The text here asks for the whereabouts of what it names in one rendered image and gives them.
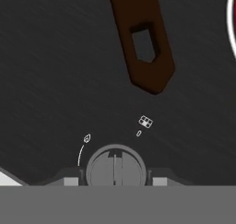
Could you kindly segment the grey round stove knob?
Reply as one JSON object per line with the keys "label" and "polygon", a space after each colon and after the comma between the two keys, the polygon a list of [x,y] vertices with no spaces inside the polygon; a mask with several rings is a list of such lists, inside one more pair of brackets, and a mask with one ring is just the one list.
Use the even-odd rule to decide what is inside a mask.
{"label": "grey round stove knob", "polygon": [[90,186],[144,186],[147,169],[136,151],[113,144],[101,147],[91,156],[86,181]]}

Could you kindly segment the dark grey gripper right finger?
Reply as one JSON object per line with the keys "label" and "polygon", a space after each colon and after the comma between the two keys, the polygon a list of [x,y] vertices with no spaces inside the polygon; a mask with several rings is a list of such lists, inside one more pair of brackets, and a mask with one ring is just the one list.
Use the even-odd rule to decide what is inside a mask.
{"label": "dark grey gripper right finger", "polygon": [[178,177],[169,168],[148,168],[147,185],[151,186],[183,186],[192,185],[184,178]]}

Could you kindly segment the black stove hob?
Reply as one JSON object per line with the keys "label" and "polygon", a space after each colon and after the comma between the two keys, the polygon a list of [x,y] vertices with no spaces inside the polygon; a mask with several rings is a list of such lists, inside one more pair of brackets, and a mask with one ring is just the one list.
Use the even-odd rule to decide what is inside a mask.
{"label": "black stove hob", "polygon": [[0,0],[0,169],[25,184],[102,146],[193,185],[236,185],[227,0],[159,0],[175,63],[157,95],[128,76],[110,0]]}

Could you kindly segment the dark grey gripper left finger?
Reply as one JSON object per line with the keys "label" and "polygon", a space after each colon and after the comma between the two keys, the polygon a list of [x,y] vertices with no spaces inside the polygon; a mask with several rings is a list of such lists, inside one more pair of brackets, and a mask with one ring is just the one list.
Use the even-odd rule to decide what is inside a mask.
{"label": "dark grey gripper left finger", "polygon": [[51,186],[79,186],[85,184],[85,169],[80,167],[63,169],[42,183],[42,185]]}

